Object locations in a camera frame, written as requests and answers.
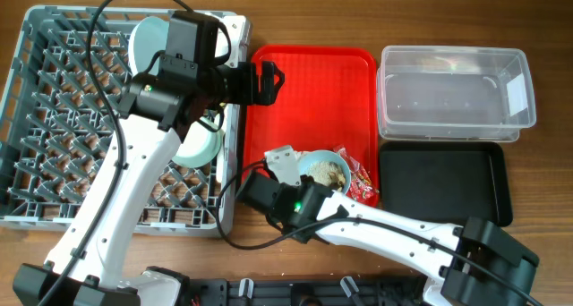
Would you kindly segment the light blue food bowl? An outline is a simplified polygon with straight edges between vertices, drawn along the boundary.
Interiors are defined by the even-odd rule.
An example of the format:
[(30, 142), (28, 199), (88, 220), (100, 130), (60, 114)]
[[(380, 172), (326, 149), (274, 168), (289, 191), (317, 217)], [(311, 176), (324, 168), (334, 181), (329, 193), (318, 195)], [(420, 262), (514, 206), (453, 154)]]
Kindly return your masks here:
[(302, 154), (298, 159), (299, 174), (308, 176), (307, 170), (309, 166), (317, 161), (333, 162), (341, 166), (343, 173), (346, 177), (346, 185), (339, 192), (347, 194), (350, 185), (350, 176), (351, 176), (350, 170), (347, 163), (342, 159), (342, 157), (333, 151), (322, 149)]

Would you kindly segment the light green small bowl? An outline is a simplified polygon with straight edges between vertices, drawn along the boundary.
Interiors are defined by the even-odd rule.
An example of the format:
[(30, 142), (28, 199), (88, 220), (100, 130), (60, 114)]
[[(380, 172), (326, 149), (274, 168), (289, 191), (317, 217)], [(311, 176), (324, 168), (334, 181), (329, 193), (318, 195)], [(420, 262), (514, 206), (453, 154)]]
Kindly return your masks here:
[(214, 122), (206, 117), (193, 123), (184, 142), (172, 157), (174, 163), (182, 167), (196, 168), (207, 165), (216, 157), (223, 145), (224, 133), (222, 130), (211, 132), (204, 125), (213, 130), (218, 128)]

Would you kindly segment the light blue plate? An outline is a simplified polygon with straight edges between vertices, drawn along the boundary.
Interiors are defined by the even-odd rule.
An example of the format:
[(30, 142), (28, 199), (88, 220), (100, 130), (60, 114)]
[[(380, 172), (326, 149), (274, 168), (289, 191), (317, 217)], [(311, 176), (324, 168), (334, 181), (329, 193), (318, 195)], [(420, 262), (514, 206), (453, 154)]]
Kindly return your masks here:
[(128, 63), (132, 76), (143, 72), (158, 51), (167, 44), (168, 22), (150, 16), (140, 21), (129, 37)]

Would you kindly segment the white plastic spoon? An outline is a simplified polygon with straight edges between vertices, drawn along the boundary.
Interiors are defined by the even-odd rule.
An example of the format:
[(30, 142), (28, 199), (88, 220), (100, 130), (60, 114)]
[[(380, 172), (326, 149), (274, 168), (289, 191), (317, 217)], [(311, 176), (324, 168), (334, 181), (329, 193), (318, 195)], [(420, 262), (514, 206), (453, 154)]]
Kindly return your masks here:
[(218, 183), (223, 183), (223, 173), (224, 173), (224, 159), (225, 159), (225, 134), (226, 134), (226, 112), (223, 114), (217, 114), (214, 122), (220, 124), (221, 128), (218, 132), (220, 147), (218, 154), (216, 156), (216, 181)]

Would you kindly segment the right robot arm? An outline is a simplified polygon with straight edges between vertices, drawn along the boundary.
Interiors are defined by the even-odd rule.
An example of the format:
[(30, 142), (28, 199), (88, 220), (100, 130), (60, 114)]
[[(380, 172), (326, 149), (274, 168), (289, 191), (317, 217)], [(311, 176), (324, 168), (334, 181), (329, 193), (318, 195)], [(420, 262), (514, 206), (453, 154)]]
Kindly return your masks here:
[(539, 259), (494, 223), (464, 225), (401, 217), (358, 203), (315, 182), (289, 185), (250, 173), (240, 202), (281, 225), (282, 239), (311, 239), (369, 251), (426, 277), (429, 305), (535, 305)]

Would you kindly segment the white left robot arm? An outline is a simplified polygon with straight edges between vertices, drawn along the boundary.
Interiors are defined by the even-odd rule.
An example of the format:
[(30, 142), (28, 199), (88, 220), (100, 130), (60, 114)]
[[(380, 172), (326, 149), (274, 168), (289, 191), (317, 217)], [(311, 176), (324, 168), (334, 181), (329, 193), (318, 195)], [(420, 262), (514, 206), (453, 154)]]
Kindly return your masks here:
[(81, 208), (41, 266), (22, 264), (13, 290), (24, 305), (179, 305), (189, 278), (163, 268), (122, 277), (134, 228), (191, 124), (220, 103), (269, 106), (285, 75), (272, 62), (199, 66), (163, 55), (122, 96), (111, 147)]

